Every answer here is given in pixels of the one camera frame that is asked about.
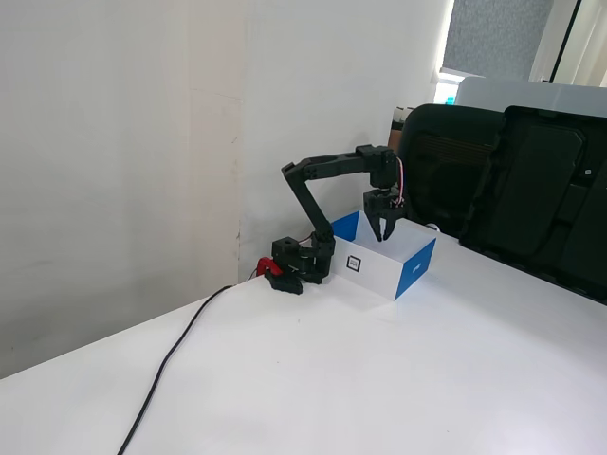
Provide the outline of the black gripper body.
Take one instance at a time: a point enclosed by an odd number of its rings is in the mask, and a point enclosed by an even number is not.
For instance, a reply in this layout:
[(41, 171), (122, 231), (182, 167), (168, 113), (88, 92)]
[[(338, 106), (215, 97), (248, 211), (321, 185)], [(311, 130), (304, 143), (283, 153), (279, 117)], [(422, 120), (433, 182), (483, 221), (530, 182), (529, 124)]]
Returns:
[(363, 211), (369, 220), (398, 220), (407, 215), (407, 209), (395, 190), (374, 189), (364, 193)]

